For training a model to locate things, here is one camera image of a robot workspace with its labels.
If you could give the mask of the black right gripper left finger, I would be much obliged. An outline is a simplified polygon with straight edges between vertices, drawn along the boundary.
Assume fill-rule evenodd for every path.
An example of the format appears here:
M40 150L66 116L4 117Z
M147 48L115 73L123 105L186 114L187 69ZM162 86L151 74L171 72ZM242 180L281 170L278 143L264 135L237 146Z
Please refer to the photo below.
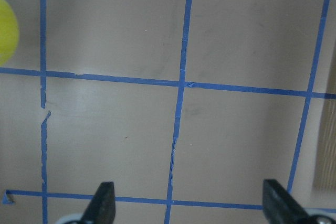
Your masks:
M113 182L102 182L95 192L79 223L112 224L116 216Z

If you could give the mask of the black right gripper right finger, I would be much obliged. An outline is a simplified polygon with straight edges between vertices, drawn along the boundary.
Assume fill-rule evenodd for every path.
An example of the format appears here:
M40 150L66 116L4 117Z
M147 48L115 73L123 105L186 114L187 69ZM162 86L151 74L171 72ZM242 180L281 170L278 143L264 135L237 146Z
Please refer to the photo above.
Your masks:
M335 223L325 214L310 214L275 179L263 181L263 214L271 224Z

